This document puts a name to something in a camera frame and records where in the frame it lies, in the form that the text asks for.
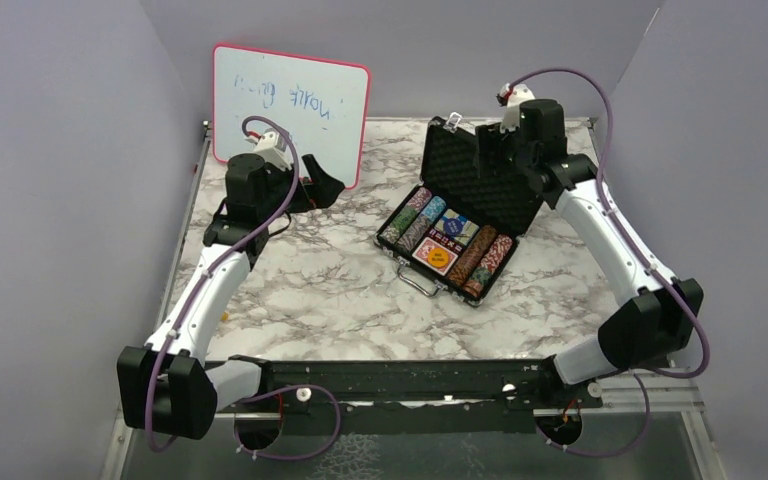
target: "blue poker chip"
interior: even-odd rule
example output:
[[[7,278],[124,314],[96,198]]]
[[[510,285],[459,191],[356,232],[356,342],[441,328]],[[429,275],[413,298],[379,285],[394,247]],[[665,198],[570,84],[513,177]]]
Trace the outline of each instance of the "blue poker chip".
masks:
[[[446,235],[455,236],[463,231],[464,223],[459,218],[447,218],[443,221],[443,230]]]

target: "white marble surface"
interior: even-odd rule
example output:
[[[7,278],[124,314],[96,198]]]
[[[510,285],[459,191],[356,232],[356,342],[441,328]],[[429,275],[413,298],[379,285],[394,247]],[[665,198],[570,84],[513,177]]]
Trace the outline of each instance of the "white marble surface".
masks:
[[[426,119],[369,121],[358,186],[329,210],[294,215],[271,239],[228,307],[208,359],[423,360],[543,357],[596,331],[615,309],[595,260],[545,206],[477,309],[426,298],[396,277],[372,237],[419,181]],[[570,152],[594,158],[583,120]],[[208,158],[178,267],[173,302],[224,197],[225,166]],[[275,222],[271,230],[286,224]]]

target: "black case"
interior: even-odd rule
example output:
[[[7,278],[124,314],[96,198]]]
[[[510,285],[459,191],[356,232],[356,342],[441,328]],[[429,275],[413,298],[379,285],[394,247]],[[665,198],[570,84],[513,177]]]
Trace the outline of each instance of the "black case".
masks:
[[[476,148],[475,135],[447,123],[441,117],[434,117],[428,123],[425,136],[420,170],[422,183],[416,185],[393,210],[374,237],[375,244],[398,261],[397,273],[402,281],[428,297],[436,296],[442,290],[449,290],[455,297],[473,307],[481,305],[484,297],[492,290],[496,279],[519,247],[518,237],[525,234],[543,204],[543,200],[528,187],[525,176],[508,162],[499,162],[501,165],[497,166],[495,175],[479,177],[475,167]],[[395,245],[381,238],[382,232],[421,186],[430,190],[433,195],[443,198],[447,208],[461,213],[479,227],[492,225],[498,233],[513,239],[513,246],[478,297],[464,291],[410,254],[403,255],[396,250]],[[427,289],[406,277],[403,270],[407,267],[431,280],[434,283],[433,288]]]

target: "gray wall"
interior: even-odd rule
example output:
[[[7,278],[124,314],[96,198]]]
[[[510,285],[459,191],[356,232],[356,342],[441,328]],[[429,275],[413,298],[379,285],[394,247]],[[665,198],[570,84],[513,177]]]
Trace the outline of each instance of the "gray wall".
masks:
[[[614,100],[618,201],[705,288],[713,434],[732,480],[767,479],[768,2],[668,0]]]
[[[141,0],[198,113],[211,112],[219,41],[367,65],[369,114],[498,115],[505,82],[552,65],[581,68],[613,90],[662,0]],[[595,116],[581,80],[530,86]]]
[[[99,474],[199,127],[136,0],[0,1],[0,478]]]

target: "case lid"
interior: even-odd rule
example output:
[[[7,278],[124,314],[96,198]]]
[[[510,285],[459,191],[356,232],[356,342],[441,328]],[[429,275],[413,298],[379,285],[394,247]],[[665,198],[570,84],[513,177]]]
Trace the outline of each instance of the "case lid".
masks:
[[[475,135],[460,127],[454,131],[444,127],[441,117],[428,123],[420,171],[423,183],[458,213],[509,234],[524,234],[543,199],[512,164],[498,166],[495,175],[479,177]]]

